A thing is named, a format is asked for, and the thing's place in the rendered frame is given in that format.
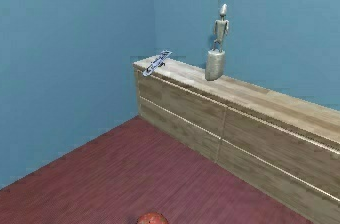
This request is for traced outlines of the orange basketball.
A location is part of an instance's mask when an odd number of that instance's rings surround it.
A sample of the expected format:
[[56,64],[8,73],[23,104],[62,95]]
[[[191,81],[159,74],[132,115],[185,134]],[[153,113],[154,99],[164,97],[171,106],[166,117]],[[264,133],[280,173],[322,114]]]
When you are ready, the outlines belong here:
[[141,215],[136,224],[169,224],[169,222],[162,214],[150,212]]

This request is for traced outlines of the grey human figure statue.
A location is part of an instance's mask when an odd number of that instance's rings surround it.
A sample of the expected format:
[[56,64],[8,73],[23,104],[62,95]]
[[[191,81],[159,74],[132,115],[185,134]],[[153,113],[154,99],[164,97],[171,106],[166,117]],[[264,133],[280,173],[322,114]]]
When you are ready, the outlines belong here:
[[224,38],[229,31],[229,21],[226,19],[227,5],[221,6],[219,16],[214,23],[212,48],[208,51],[207,62],[205,68],[205,79],[207,81],[214,81],[219,79],[224,72],[225,51],[223,50]]

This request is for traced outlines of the wooden chest of drawers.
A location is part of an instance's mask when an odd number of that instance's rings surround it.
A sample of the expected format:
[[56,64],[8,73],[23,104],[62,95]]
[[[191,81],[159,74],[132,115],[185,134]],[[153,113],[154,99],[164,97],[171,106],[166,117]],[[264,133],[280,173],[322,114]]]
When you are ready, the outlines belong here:
[[340,111],[169,59],[134,63],[153,126],[314,224],[340,224]]

